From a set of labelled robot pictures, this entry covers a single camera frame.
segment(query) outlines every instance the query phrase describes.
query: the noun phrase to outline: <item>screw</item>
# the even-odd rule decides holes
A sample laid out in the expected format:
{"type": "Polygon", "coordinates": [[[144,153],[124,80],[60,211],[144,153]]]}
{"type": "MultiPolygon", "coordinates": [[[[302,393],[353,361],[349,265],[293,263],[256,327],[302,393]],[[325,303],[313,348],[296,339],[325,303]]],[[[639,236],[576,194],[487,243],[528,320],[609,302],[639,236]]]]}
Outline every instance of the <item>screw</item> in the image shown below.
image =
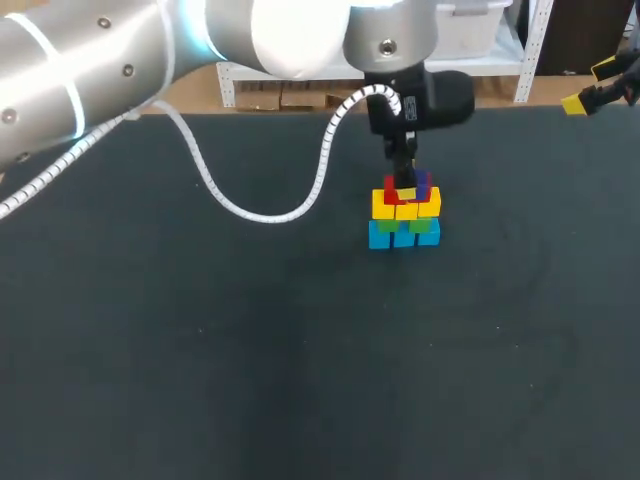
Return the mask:
{"type": "Polygon", "coordinates": [[[385,57],[390,57],[398,50],[398,45],[391,39],[387,39],[380,44],[380,53],[385,57]]]}
{"type": "Polygon", "coordinates": [[[13,108],[7,108],[2,112],[2,123],[7,125],[13,125],[18,121],[18,112],[16,112],[13,108]]]}
{"type": "Polygon", "coordinates": [[[109,20],[107,17],[100,17],[98,19],[98,25],[104,29],[111,28],[111,20],[109,20]]]}

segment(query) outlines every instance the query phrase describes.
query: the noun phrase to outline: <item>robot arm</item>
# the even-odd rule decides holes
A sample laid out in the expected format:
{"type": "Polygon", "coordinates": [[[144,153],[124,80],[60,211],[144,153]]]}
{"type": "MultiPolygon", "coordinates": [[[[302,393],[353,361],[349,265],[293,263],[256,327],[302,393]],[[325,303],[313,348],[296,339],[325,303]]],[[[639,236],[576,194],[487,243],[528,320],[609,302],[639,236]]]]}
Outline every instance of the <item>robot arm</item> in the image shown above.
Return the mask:
{"type": "Polygon", "coordinates": [[[207,64],[312,75],[341,48],[349,13],[343,0],[52,0],[10,14],[0,19],[0,172],[207,64]]]}
{"type": "Polygon", "coordinates": [[[0,173],[145,106],[202,66],[304,79],[343,46],[367,82],[406,93],[401,121],[370,103],[374,133],[406,168],[415,141],[407,150],[405,139],[460,121],[432,115],[443,82],[423,60],[437,43],[435,11],[436,0],[51,0],[10,14],[0,19],[0,173]]]}

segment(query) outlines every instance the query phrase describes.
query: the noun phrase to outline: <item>yellow block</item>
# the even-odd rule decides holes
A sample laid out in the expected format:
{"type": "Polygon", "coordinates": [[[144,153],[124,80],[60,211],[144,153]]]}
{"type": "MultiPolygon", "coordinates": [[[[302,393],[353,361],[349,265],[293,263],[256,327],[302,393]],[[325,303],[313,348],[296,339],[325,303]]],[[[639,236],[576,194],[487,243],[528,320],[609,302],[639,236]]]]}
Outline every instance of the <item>yellow block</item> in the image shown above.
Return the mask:
{"type": "Polygon", "coordinates": [[[417,220],[419,203],[407,203],[396,207],[396,220],[417,220]]]}
{"type": "Polygon", "coordinates": [[[596,80],[600,81],[600,79],[596,75],[596,68],[601,66],[601,65],[605,65],[607,63],[611,63],[611,62],[615,61],[615,59],[616,59],[616,56],[614,55],[613,57],[609,57],[606,60],[603,60],[600,63],[596,63],[593,67],[591,67],[591,73],[593,74],[594,77],[596,77],[596,80]]]}
{"type": "Polygon", "coordinates": [[[417,190],[417,188],[398,188],[396,189],[396,193],[398,194],[399,200],[415,200],[417,190]]]}
{"type": "Polygon", "coordinates": [[[587,111],[584,109],[580,97],[578,94],[571,95],[570,97],[562,99],[562,106],[567,115],[586,115],[587,111]]]}
{"type": "Polygon", "coordinates": [[[442,207],[440,189],[438,187],[431,189],[431,200],[429,200],[429,203],[416,203],[414,205],[420,205],[420,210],[418,211],[418,217],[420,218],[439,217],[440,208],[442,207]]]}
{"type": "Polygon", "coordinates": [[[384,190],[373,190],[371,198],[373,220],[393,220],[396,207],[394,205],[384,204],[384,190]]]}

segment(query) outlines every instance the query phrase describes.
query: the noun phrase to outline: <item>toy block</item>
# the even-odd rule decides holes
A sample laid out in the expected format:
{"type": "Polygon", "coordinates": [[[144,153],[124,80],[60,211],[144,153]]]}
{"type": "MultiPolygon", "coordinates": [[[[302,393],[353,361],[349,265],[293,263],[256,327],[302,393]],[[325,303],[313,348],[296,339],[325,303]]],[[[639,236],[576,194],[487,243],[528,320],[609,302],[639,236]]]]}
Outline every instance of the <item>toy block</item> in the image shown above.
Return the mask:
{"type": "Polygon", "coordinates": [[[416,170],[416,180],[417,180],[418,186],[430,185],[431,184],[431,182],[429,181],[430,177],[431,177],[430,173],[427,173],[424,170],[416,170]]]}
{"type": "Polygon", "coordinates": [[[371,250],[388,250],[391,248],[391,234],[380,232],[375,220],[369,221],[369,248],[371,250]]]}
{"type": "Polygon", "coordinates": [[[384,190],[373,190],[371,207],[374,220],[393,220],[395,217],[396,207],[384,204],[384,190]]]}
{"type": "Polygon", "coordinates": [[[398,205],[396,209],[396,220],[417,220],[418,210],[421,205],[426,203],[407,203],[406,205],[398,205]]]}
{"type": "Polygon", "coordinates": [[[416,244],[416,234],[409,231],[409,223],[402,222],[393,235],[393,248],[408,248],[416,244]]]}
{"type": "MultiPolygon", "coordinates": [[[[418,217],[439,217],[440,216],[440,208],[442,207],[442,199],[440,198],[440,189],[438,187],[433,187],[431,189],[431,198],[427,203],[415,203],[414,205],[418,205],[418,217]]],[[[400,220],[398,218],[398,212],[396,212],[396,220],[400,220]]]]}
{"type": "Polygon", "coordinates": [[[378,224],[378,231],[381,233],[395,233],[400,227],[398,220],[376,220],[378,224]]]}
{"type": "Polygon", "coordinates": [[[431,199],[431,174],[422,170],[416,172],[418,179],[418,188],[416,190],[415,200],[411,203],[424,203],[431,199]]]}
{"type": "Polygon", "coordinates": [[[409,231],[411,233],[429,233],[431,229],[431,218],[419,218],[409,222],[409,231]]]}
{"type": "Polygon", "coordinates": [[[396,190],[400,200],[415,200],[417,188],[399,188],[396,190]]]}
{"type": "Polygon", "coordinates": [[[429,233],[421,233],[418,235],[418,246],[437,247],[438,245],[440,245],[440,221],[434,218],[432,219],[429,233]]]}
{"type": "Polygon", "coordinates": [[[393,175],[384,177],[384,204],[385,205],[404,205],[407,202],[400,200],[398,192],[393,186],[393,175]]]}

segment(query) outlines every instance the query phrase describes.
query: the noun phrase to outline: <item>black mat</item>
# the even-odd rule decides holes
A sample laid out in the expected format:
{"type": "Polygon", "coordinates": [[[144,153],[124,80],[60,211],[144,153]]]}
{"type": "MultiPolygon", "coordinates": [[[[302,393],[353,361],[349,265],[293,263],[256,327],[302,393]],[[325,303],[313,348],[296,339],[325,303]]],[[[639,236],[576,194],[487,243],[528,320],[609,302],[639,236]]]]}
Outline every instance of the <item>black mat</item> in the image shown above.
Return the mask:
{"type": "MultiPolygon", "coordinates": [[[[326,120],[189,122],[233,200],[281,213],[326,120]]],[[[223,211],[167,119],[123,126],[0,224],[0,478],[638,478],[639,129],[519,109],[422,135],[443,245],[389,253],[363,117],[277,227],[223,211]]]]}

